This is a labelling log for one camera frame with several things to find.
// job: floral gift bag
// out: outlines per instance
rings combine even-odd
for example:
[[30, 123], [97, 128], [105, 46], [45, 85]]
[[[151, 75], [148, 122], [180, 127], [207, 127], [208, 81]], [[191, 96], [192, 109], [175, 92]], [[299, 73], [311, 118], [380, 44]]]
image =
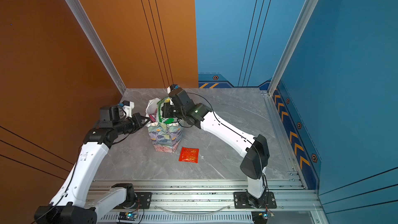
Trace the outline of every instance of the floral gift bag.
[[157, 152], [175, 152], [182, 138], [184, 128], [178, 122], [169, 123], [170, 119], [159, 119], [158, 117], [163, 103], [169, 101], [170, 99], [167, 98], [152, 99], [148, 102], [146, 110], [147, 117], [150, 117], [152, 121], [156, 120], [156, 122], [147, 124], [147, 127], [149, 137]]

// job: black motor joint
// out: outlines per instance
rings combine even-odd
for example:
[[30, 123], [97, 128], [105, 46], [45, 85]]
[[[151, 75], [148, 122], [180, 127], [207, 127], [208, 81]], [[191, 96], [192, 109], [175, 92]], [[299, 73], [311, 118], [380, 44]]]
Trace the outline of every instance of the black motor joint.
[[201, 129], [200, 122], [204, 120], [204, 116], [211, 112], [211, 108], [198, 103], [195, 104], [192, 99], [188, 96], [187, 92], [177, 85], [170, 86], [171, 92], [169, 97], [172, 100], [164, 103], [162, 107], [164, 118], [179, 118], [187, 122], [191, 126], [196, 126]]
[[98, 128], [92, 128], [84, 137], [83, 143], [97, 142], [105, 143], [111, 147], [113, 141], [121, 134], [127, 134], [142, 128], [142, 117], [139, 112], [130, 117], [122, 117], [119, 114], [120, 106], [105, 106], [99, 109]]

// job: red foil packet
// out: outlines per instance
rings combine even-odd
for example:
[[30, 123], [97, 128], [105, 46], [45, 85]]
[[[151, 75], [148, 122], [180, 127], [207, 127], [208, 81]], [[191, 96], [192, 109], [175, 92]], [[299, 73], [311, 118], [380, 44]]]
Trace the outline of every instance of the red foil packet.
[[198, 163], [199, 149], [182, 147], [180, 159], [182, 162]]

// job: vent grille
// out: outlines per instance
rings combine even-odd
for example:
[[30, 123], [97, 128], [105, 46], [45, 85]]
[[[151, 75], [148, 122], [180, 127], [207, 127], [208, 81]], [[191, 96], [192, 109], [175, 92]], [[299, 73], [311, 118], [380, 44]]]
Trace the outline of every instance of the vent grille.
[[[116, 214], [106, 214], [98, 222], [117, 222], [118, 223], [119, 213]], [[141, 220], [142, 214], [139, 214], [136, 220]], [[242, 221], [252, 221], [250, 212], [234, 212], [234, 213], [217, 213], [213, 215], [206, 214], [172, 214], [165, 212], [152, 212], [145, 214], [142, 219], [142, 224], [144, 223], [157, 223], [157, 222], [237, 222]], [[135, 223], [136, 221], [121, 221], [121, 223]]]

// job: aluminum frame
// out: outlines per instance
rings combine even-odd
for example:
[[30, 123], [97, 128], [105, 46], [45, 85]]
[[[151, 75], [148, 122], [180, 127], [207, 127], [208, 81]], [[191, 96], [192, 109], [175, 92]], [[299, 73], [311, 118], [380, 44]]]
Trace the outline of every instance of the aluminum frame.
[[272, 76], [271, 83], [268, 87], [268, 95], [272, 95], [280, 81], [283, 72], [286, 69], [287, 64], [290, 61], [290, 58], [293, 55], [293, 52], [301, 38], [302, 33], [304, 32], [305, 27], [307, 26], [308, 20], [312, 15], [312, 12], [315, 9], [318, 0], [305, 0], [304, 5], [301, 9], [300, 15], [297, 18], [295, 27], [290, 35], [289, 40], [287, 41], [285, 50], [283, 51], [282, 57], [276, 67], [274, 75]]
[[323, 209], [311, 211], [311, 217], [315, 224], [329, 224], [328, 218]]
[[[132, 183], [137, 192], [152, 192], [149, 211], [198, 212], [198, 211], [245, 211], [235, 209], [233, 193], [246, 191], [246, 180], [133, 180], [92, 182], [87, 195], [87, 203], [94, 201], [116, 183]], [[304, 190], [299, 176], [288, 180], [269, 180], [268, 186], [275, 195], [278, 207], [272, 211], [317, 211], [322, 209], [314, 190]]]
[[266, 103], [266, 108], [268, 110], [269, 116], [271, 117], [271, 123], [274, 127], [276, 138], [282, 147], [282, 153], [285, 157], [287, 166], [288, 168], [291, 168], [293, 171], [298, 173], [298, 175], [300, 176], [300, 180], [304, 185], [304, 188], [307, 189], [308, 188], [307, 183], [304, 180], [304, 176], [301, 172], [300, 165], [297, 162], [293, 149], [291, 149], [290, 147], [289, 137], [285, 132], [285, 128], [283, 127], [283, 123], [273, 103], [272, 97], [268, 96], [265, 93], [262, 93], [262, 95], [264, 97], [264, 101]]
[[104, 45], [101, 42], [100, 37], [98, 36], [94, 26], [92, 25], [90, 19], [88, 18], [82, 4], [79, 0], [65, 0], [75, 16], [76, 20], [79, 22], [82, 27], [84, 33], [86, 34], [88, 40], [90, 41], [92, 47], [97, 52], [98, 57], [100, 58], [102, 64], [108, 71], [111, 76], [113, 82], [115, 83], [119, 92], [123, 95], [126, 91], [126, 86], [120, 77], [119, 73], [115, 65], [113, 64], [108, 52], [106, 51]]

